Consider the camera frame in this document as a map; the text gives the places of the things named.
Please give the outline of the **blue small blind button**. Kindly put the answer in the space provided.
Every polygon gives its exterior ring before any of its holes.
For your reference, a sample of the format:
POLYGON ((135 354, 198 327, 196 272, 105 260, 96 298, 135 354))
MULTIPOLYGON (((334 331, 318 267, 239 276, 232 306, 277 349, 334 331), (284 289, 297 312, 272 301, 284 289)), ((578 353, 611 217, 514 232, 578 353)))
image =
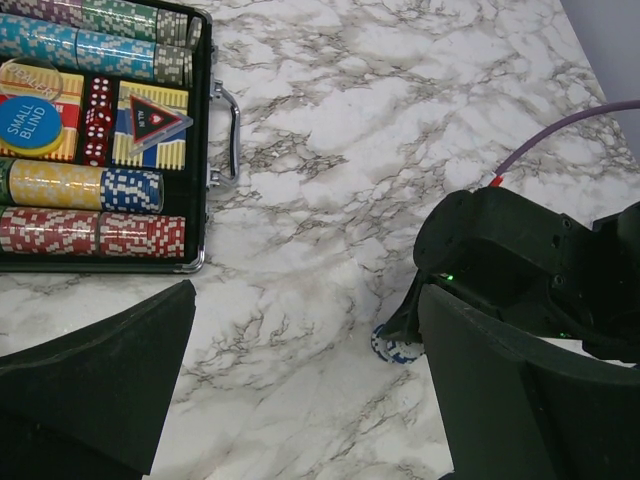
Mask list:
POLYGON ((1 103, 1 143, 16 153, 46 155, 62 141, 63 123, 54 105, 19 96, 1 103))

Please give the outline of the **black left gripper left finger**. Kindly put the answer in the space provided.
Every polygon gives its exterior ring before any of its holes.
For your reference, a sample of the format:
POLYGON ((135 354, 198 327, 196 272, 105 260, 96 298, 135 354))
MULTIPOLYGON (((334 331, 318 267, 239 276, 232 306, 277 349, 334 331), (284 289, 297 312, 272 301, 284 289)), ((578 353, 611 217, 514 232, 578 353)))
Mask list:
POLYGON ((116 315, 2 357, 2 478, 148 475, 195 297, 185 280, 116 315))

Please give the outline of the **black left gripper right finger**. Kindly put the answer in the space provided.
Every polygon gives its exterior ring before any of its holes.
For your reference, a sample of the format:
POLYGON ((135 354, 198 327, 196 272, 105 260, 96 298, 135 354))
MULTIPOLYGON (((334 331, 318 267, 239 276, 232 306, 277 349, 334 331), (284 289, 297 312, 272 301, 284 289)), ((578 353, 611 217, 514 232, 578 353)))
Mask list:
POLYGON ((423 287, 420 331, 452 479, 636 479, 639 373, 423 287))

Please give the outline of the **red triangular dealer button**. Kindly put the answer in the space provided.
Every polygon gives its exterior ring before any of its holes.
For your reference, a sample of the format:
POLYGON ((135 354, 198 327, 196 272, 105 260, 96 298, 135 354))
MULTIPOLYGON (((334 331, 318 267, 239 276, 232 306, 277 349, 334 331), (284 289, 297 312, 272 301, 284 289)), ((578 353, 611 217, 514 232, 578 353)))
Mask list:
POLYGON ((127 132, 132 136, 131 155, 137 155, 193 125, 193 119, 151 99, 129 95, 127 132))

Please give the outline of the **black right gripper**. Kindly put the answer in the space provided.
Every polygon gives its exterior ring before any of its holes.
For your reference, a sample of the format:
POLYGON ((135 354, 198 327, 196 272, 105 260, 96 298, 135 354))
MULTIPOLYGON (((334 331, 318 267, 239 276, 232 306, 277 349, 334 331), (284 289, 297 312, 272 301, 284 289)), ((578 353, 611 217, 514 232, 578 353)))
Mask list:
POLYGON ((423 223, 417 273, 382 326, 418 343, 418 303, 432 284, 538 337, 581 341, 601 360, 639 361, 639 206, 587 228, 504 188, 456 191, 423 223))

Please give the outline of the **blue white poker chip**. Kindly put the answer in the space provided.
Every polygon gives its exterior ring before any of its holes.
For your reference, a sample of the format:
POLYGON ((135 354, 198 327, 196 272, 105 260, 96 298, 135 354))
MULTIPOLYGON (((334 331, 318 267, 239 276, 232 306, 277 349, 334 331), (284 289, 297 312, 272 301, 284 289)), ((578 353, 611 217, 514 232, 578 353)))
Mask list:
POLYGON ((383 325, 377 326, 370 338, 370 345, 377 357, 387 363, 411 364, 424 354, 422 343, 385 340, 380 336, 383 325))

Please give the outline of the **black poker set case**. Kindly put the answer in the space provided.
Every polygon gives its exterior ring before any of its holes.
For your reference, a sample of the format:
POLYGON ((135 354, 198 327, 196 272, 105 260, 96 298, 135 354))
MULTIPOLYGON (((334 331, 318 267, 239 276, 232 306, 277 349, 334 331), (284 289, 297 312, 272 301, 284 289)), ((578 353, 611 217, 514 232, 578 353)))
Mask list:
POLYGON ((62 141, 1 143, 6 273, 174 273, 205 259, 206 193, 239 176, 240 111, 213 78, 212 16, 167 1, 5 1, 1 65, 47 60, 63 77, 62 141), (137 155, 129 95, 193 119, 137 155))

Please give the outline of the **clear yellow dealer button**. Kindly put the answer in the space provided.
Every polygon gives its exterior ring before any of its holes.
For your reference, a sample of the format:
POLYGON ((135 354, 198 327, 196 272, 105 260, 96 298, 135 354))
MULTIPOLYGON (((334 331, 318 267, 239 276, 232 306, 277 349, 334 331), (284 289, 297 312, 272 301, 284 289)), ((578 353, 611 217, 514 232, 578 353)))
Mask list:
POLYGON ((63 86, 62 74, 47 60, 19 57, 1 65, 1 93, 8 98, 32 96, 54 102, 63 86))

